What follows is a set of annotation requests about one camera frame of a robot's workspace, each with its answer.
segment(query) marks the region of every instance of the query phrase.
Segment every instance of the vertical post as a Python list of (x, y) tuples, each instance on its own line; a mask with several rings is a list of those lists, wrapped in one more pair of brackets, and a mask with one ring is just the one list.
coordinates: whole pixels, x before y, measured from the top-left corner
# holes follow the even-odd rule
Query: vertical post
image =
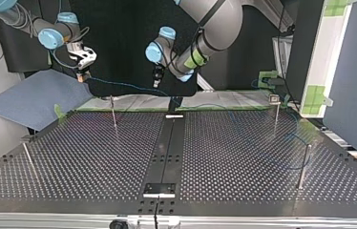
[(277, 122), (279, 121), (280, 105), (281, 105), (281, 103), (279, 103), (279, 104), (277, 105), (277, 112), (276, 112), (276, 125), (277, 125)]
[(300, 179), (298, 180), (298, 189), (303, 189), (304, 188), (304, 179), (305, 179), (305, 173), (306, 173), (306, 164), (310, 156), (310, 150), (312, 149), (312, 145), (308, 144), (306, 145), (305, 148), (305, 153), (304, 153), (304, 162), (302, 165), (302, 171), (300, 173)]

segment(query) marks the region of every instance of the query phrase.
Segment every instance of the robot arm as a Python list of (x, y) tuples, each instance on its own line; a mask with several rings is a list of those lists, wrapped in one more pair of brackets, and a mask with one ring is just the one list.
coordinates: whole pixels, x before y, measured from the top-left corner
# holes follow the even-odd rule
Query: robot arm
[(48, 50), (54, 51), (67, 45), (70, 58), (77, 61), (77, 78), (83, 82), (90, 77), (89, 66), (96, 60), (95, 52), (83, 45), (82, 34), (77, 17), (72, 12), (58, 14), (57, 22), (52, 24), (29, 14), (17, 0), (0, 0), (0, 19), (16, 29), (36, 36)]
[(228, 49), (242, 27), (242, 4), (239, 0), (175, 0), (198, 24), (194, 43), (180, 56), (174, 51), (176, 32), (162, 27), (158, 38), (146, 49), (149, 61), (156, 64), (155, 87), (167, 68), (182, 82), (186, 82), (196, 67), (205, 65), (215, 52)]

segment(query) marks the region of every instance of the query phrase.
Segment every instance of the metal plate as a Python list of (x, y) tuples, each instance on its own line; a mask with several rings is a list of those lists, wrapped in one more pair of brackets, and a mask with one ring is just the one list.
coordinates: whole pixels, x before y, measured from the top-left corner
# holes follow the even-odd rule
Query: metal plate
[[(189, 112), (174, 125), (118, 114), (117, 130), (111, 114), (74, 114), (29, 145), (32, 162), (22, 148), (0, 159), (0, 212), (357, 218), (357, 161), (306, 120), (281, 111), (276, 124), (275, 113)], [(151, 175), (161, 153), (165, 170)], [(155, 209), (142, 198), (147, 178), (175, 183), (177, 197)]]
[(9, 202), (24, 205), (16, 211), (45, 206), (43, 211), (91, 213), (94, 207), (136, 214), (163, 114), (116, 118), (117, 128), (111, 113), (74, 114), (28, 145), (32, 162), (25, 152), (9, 156), (0, 167), (0, 209)]
[[(298, 191), (306, 143), (312, 157)], [(174, 215), (329, 216), (332, 205), (333, 217), (357, 217), (357, 162), (345, 157), (313, 125), (284, 111), (277, 125), (274, 110), (187, 113)]]

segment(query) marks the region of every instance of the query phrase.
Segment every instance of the green tape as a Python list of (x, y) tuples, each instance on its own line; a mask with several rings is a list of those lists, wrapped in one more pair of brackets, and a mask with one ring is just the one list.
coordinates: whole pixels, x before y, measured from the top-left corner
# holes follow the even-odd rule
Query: green tape
[(325, 8), (325, 17), (345, 15), (348, 0), (328, 0)]
[(318, 115), (325, 102), (325, 86), (310, 85), (304, 98), (303, 114)]
[(259, 84), (258, 87), (260, 89), (266, 88), (266, 89), (276, 89), (276, 86), (269, 86), (266, 83), (263, 83), (263, 78), (277, 78), (279, 73), (277, 71), (271, 71), (271, 72), (260, 72), (259, 73)]
[(187, 61), (185, 61), (184, 66), (189, 68), (189, 69), (195, 69), (197, 66), (203, 66), (206, 64), (206, 61), (204, 61), (204, 57), (200, 54), (198, 50), (193, 51), (193, 56), (190, 55), (188, 57)]
[(66, 114), (64, 114), (62, 112), (62, 108), (60, 107), (59, 104), (54, 105), (54, 113), (56, 114), (57, 118), (59, 118), (59, 119), (66, 116)]

